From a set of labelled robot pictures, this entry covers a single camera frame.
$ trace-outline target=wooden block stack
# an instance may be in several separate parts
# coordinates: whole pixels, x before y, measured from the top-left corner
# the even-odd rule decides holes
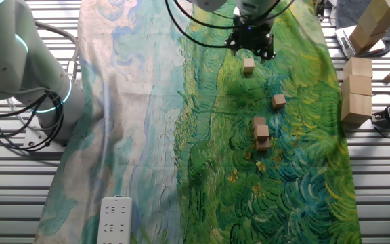
[[[357,54],[368,51],[390,27],[390,0],[372,0],[350,35],[350,42]]]
[[[372,61],[350,58],[343,69],[341,121],[361,125],[372,115]]]
[[[265,124],[264,117],[254,117],[253,132],[255,148],[257,151],[265,152],[270,148],[269,127]]]

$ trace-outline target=table surface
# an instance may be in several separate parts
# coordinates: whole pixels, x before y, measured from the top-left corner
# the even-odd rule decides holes
[[[44,23],[77,36],[77,24],[81,1],[27,1],[34,17]],[[330,25],[330,10],[323,21],[323,33],[328,43],[332,61],[337,69],[340,84],[347,59],[334,36]],[[74,45],[67,39],[39,30],[45,44],[61,65],[66,68],[74,52]],[[373,111],[390,105],[390,83],[383,78],[390,73],[390,52],[373,61],[372,80]],[[6,103],[0,102],[0,112],[9,112]],[[5,131],[14,131],[22,126],[17,118],[0,122]],[[14,138],[23,145],[24,135]],[[357,210],[365,244],[390,244],[390,139],[374,131],[367,121],[359,129],[346,128],[347,141],[356,189]],[[0,243],[32,243],[41,211],[56,172],[61,155],[20,157],[0,145]]]

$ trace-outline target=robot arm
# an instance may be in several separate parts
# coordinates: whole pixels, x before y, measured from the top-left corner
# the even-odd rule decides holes
[[[25,106],[37,101],[43,90],[57,94],[64,121],[56,140],[67,142],[81,116],[84,95],[42,42],[33,13],[24,0],[0,0],[0,100],[11,98]],[[42,127],[59,121],[56,106],[46,99],[36,116]]]
[[[227,0],[191,0],[199,8],[213,12]],[[225,44],[234,52],[251,50],[262,60],[275,58],[274,36],[270,33],[274,17],[270,13],[280,0],[235,0],[233,23],[236,27]]]

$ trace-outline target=green swirl pattern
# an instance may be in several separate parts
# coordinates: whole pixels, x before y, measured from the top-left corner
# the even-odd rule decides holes
[[[335,69],[312,0],[297,2],[272,29],[276,59],[256,58],[249,76],[242,62],[252,53],[181,39],[184,108],[174,151],[185,243],[361,243]],[[230,25],[199,9],[193,15]],[[186,31],[212,45],[229,34],[194,23]],[[271,98],[281,93],[287,104],[274,111]],[[255,116],[269,125],[267,153],[254,149]]]

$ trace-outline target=white power strip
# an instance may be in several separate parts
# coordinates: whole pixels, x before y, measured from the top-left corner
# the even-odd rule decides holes
[[[132,199],[105,197],[100,207],[97,244],[130,244]]]

